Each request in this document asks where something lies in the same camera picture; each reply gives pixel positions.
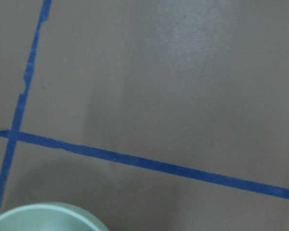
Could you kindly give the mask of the green bowl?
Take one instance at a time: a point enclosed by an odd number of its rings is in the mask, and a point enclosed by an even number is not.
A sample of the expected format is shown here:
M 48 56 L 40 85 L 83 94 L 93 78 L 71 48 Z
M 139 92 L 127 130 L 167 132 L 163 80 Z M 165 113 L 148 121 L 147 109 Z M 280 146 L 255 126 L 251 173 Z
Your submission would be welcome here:
M 66 203 L 38 203 L 13 208 L 0 215 L 0 231 L 107 231 L 87 210 Z

